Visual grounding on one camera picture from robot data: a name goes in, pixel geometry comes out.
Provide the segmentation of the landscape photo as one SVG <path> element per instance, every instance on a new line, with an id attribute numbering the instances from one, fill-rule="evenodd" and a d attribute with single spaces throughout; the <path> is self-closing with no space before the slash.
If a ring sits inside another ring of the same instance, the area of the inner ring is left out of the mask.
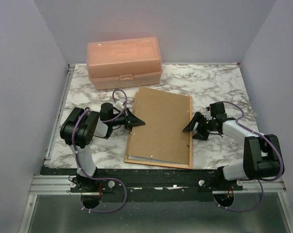
<path id="1" fill-rule="evenodd" d="M 163 167 L 192 169 L 192 162 L 190 162 L 190 164 L 186 165 L 186 164 L 178 164 L 178 163 L 175 163 L 175 162 L 166 162 L 166 161 L 155 160 L 153 158 L 148 159 L 148 158 L 131 156 L 131 155 L 128 155 L 124 159 L 124 161 L 127 162 L 127 163 L 150 165 L 150 166 L 163 166 Z"/>

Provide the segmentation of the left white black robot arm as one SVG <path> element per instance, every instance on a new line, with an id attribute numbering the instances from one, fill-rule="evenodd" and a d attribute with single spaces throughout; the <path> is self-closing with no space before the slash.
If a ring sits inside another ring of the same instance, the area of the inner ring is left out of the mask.
<path id="1" fill-rule="evenodd" d="M 103 103 L 99 112 L 91 111 L 89 108 L 73 108 L 60 129 L 61 139 L 75 155 L 77 174 L 72 182 L 88 192 L 98 188 L 98 179 L 94 177 L 97 166 L 90 149 L 94 137 L 108 139 L 115 126 L 124 126 L 125 129 L 131 130 L 145 124 L 124 104 L 118 109 L 111 103 Z"/>

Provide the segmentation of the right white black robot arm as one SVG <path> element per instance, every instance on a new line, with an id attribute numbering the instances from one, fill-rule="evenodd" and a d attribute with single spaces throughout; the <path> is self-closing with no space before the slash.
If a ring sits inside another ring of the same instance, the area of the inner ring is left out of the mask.
<path id="1" fill-rule="evenodd" d="M 195 140 L 206 141 L 211 134 L 226 135 L 243 146 L 242 162 L 217 168 L 215 186 L 226 190 L 232 181 L 237 180 L 278 180 L 285 171 L 278 137 L 241 124 L 244 112 L 238 118 L 228 117 L 225 104 L 226 101 L 210 104 L 206 115 L 196 112 L 183 129 L 184 132 L 193 132 L 192 138 Z"/>

